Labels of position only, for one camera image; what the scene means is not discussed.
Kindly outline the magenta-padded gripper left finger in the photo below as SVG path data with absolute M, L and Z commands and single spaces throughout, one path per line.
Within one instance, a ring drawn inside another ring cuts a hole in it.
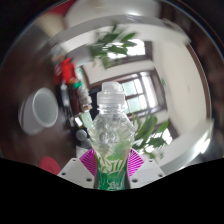
M 93 189 L 97 175 L 95 151 L 88 150 L 80 158 L 72 158 L 59 172 L 58 176 L 78 186 Z

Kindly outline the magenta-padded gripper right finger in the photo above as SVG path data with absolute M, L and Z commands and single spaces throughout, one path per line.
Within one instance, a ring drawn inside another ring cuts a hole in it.
M 131 189 L 146 186 L 165 176 L 153 159 L 145 159 L 131 149 L 127 161 L 128 182 Z

